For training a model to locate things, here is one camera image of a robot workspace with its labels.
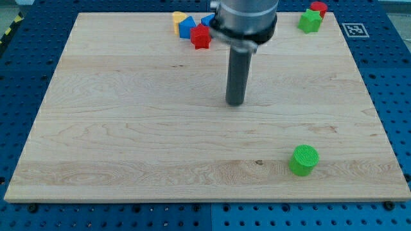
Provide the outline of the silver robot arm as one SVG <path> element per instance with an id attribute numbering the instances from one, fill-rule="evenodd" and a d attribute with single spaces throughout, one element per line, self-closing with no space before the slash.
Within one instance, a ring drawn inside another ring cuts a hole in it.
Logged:
<path id="1" fill-rule="evenodd" d="M 278 0 L 211 1 L 210 34 L 239 51 L 255 53 L 274 34 L 278 5 Z"/>

